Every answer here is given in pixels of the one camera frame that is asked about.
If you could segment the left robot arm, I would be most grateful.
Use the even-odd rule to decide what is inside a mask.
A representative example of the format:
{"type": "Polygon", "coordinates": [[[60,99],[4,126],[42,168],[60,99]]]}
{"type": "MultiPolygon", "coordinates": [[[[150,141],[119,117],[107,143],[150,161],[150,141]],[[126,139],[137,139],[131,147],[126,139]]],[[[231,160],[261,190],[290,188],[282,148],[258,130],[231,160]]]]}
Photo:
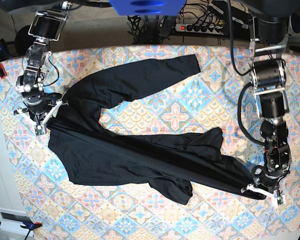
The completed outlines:
{"type": "Polygon", "coordinates": [[[285,204],[280,181],[290,173],[292,163],[288,144],[288,127],[284,115],[289,113],[286,93],[286,63],[282,54],[289,42],[291,15],[300,10],[300,0],[245,0],[249,9],[251,69],[250,81],[238,99],[237,120],[243,134],[252,142],[264,146],[263,165],[252,171],[253,183],[242,192],[255,192],[271,199],[274,207],[285,204]],[[264,141],[254,139],[245,129],[241,118],[243,95],[253,89],[258,118],[262,120],[260,135],[264,141]]]}

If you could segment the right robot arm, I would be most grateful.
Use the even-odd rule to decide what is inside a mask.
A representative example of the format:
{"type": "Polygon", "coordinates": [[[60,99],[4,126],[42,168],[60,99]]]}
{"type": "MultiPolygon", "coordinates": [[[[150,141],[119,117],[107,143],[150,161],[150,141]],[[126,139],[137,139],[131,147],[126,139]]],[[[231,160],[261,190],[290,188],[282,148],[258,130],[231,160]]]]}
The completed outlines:
{"type": "Polygon", "coordinates": [[[44,91],[42,66],[52,55],[48,45],[59,40],[72,3],[66,0],[0,0],[0,8],[11,15],[35,13],[28,30],[34,42],[26,50],[27,65],[16,83],[25,108],[19,107],[14,114],[29,121],[36,136],[44,135],[48,120],[63,105],[63,101],[62,94],[44,91]]]}

